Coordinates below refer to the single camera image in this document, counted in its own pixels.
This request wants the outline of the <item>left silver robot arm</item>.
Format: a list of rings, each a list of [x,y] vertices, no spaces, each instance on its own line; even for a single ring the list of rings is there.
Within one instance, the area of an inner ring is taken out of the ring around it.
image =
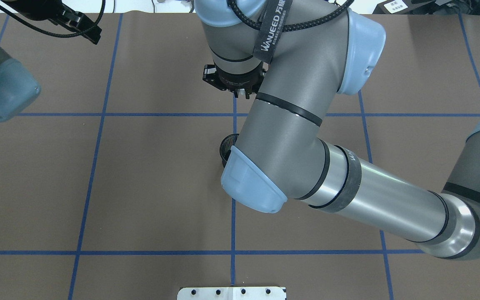
[[[82,36],[98,44],[105,6],[103,0],[95,20],[61,0],[3,0],[0,10],[38,33],[63,39]],[[40,92],[41,85],[29,70],[0,47],[0,122],[17,116]]]

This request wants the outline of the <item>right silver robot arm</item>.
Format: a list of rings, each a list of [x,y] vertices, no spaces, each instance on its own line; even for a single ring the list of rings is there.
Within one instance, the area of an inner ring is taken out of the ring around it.
[[[360,91],[385,45],[381,24],[324,0],[196,0],[217,88],[260,85],[221,177],[233,199],[276,213],[296,199],[415,243],[480,258],[480,121],[442,192],[412,185],[318,138],[336,94]]]

